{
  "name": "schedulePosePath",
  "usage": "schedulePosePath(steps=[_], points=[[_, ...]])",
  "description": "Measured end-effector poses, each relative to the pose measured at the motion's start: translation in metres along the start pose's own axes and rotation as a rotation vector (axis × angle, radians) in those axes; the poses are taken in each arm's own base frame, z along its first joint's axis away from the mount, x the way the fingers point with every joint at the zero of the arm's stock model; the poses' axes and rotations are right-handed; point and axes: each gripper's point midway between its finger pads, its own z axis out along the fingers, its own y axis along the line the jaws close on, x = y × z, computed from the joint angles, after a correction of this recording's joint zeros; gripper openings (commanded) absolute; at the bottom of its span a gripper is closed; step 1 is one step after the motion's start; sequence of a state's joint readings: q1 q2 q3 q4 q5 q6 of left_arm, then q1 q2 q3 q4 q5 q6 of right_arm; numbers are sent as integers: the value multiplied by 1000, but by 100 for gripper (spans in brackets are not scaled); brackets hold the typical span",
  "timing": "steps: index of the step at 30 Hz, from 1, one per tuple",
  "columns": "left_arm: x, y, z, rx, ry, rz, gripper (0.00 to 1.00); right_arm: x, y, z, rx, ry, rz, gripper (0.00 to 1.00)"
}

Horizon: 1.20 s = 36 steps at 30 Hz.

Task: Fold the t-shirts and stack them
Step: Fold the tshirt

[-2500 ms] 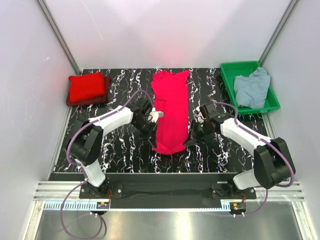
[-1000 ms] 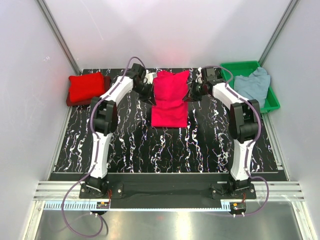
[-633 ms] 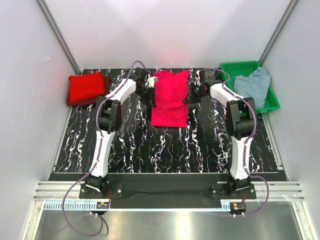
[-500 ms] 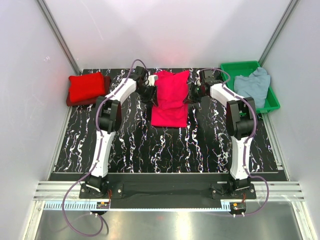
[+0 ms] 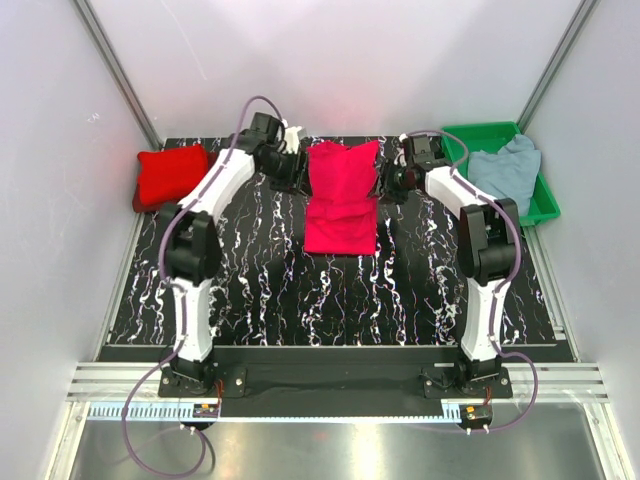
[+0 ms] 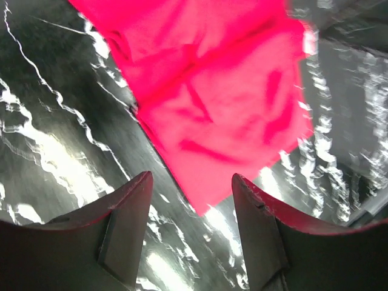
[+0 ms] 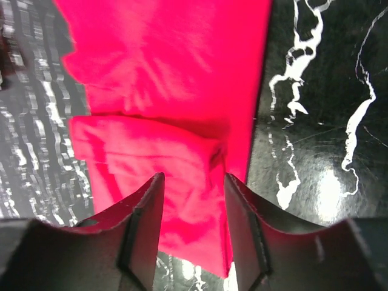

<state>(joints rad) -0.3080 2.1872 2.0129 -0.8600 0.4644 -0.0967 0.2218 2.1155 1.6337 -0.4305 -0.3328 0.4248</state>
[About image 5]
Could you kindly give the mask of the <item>magenta t shirt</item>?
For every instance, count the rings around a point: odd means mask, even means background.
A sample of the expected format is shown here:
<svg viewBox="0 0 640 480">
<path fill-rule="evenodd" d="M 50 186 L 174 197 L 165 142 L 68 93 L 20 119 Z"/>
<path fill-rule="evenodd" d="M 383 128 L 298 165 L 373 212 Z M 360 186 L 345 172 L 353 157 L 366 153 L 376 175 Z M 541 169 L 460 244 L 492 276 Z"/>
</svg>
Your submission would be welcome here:
<svg viewBox="0 0 640 480">
<path fill-rule="evenodd" d="M 376 250 L 379 144 L 347 147 L 324 141 L 308 148 L 312 195 L 305 214 L 304 251 L 365 256 Z"/>
</svg>

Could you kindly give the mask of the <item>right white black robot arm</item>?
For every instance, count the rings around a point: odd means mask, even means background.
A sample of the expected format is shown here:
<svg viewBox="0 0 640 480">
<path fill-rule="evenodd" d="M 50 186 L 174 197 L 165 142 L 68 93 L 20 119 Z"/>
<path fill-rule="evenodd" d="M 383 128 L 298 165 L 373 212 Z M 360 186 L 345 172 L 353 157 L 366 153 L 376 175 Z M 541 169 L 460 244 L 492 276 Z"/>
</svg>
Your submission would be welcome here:
<svg viewBox="0 0 640 480">
<path fill-rule="evenodd" d="M 468 147 L 454 135 L 423 130 L 399 137 L 403 161 L 386 161 L 370 194 L 395 204 L 420 190 L 458 220 L 457 261 L 467 279 L 466 324 L 454 366 L 426 381 L 440 392 L 484 397 L 500 385 L 504 301 L 522 257 L 518 208 L 466 180 Z"/>
</svg>

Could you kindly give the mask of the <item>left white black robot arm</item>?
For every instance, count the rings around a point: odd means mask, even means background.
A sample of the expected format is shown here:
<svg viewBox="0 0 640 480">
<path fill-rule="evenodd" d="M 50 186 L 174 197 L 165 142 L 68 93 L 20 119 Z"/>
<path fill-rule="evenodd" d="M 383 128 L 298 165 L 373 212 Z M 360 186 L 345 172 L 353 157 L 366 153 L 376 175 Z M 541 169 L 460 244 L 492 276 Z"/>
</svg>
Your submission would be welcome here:
<svg viewBox="0 0 640 480">
<path fill-rule="evenodd" d="M 309 193 L 308 155 L 301 148 L 302 126 L 256 113 L 250 126 L 220 141 L 214 165 L 181 200 L 159 212 L 164 228 L 159 274 L 172 291 L 176 337 L 173 352 L 160 361 L 170 380 L 203 396 L 221 386 L 214 366 L 209 295 L 223 253 L 217 224 L 231 200 L 255 173 L 286 193 Z"/>
</svg>

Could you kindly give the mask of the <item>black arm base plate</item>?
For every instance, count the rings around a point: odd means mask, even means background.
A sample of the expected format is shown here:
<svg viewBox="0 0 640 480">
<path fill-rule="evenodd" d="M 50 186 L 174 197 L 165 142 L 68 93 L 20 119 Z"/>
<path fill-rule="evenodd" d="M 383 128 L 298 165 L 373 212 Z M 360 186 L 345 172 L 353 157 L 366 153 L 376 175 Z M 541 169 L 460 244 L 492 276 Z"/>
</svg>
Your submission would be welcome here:
<svg viewBox="0 0 640 480">
<path fill-rule="evenodd" d="M 480 370 L 457 347 L 217 347 L 204 380 L 161 371 L 162 397 L 194 398 L 222 393 L 247 398 L 263 392 L 382 391 L 428 399 L 508 399 L 509 374 L 497 359 Z"/>
</svg>

